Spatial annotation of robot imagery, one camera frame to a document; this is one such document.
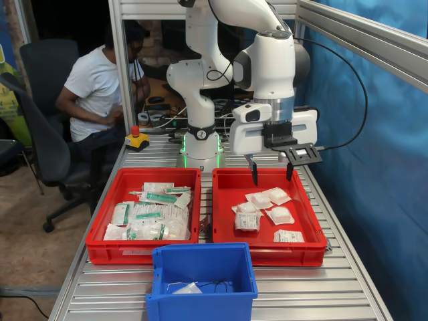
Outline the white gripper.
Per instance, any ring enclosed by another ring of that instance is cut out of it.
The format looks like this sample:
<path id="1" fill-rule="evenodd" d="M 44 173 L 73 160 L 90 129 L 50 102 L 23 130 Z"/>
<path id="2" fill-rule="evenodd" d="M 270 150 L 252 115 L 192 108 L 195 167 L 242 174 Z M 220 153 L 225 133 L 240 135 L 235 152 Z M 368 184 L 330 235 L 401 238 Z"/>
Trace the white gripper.
<path id="1" fill-rule="evenodd" d="M 255 186 L 258 186 L 258 177 L 253 154 L 264 149 L 283 150 L 289 145 L 314 144 L 318 139 L 318 111 L 313 108 L 282 115 L 271 104 L 247 103 L 236 108 L 232 115 L 229 146 L 234 154 L 245 155 Z M 294 165 L 285 152 L 279 153 L 279 162 L 286 164 L 286 179 L 291 181 Z"/>

